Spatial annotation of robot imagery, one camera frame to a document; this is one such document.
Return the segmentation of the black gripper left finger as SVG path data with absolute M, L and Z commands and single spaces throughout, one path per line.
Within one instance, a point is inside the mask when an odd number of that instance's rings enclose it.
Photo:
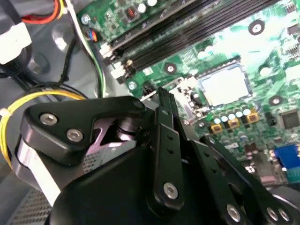
M 32 105 L 23 113 L 13 170 L 53 207 L 67 185 L 134 148 L 150 147 L 156 125 L 174 120 L 166 105 L 149 109 L 132 96 Z

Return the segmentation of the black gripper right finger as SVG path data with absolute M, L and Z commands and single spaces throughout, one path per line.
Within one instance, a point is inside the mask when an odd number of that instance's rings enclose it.
M 298 225 L 300 213 L 289 210 L 250 174 L 217 140 L 199 138 L 179 117 L 175 97 L 169 95 L 180 135 L 182 155 L 192 167 L 196 190 L 208 199 L 217 225 Z

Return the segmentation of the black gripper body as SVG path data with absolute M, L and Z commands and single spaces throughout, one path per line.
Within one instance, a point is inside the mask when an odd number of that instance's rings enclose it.
M 225 205 L 207 168 L 212 155 L 180 119 L 158 123 L 153 144 L 130 150 L 73 181 L 50 214 L 52 225 L 223 225 Z

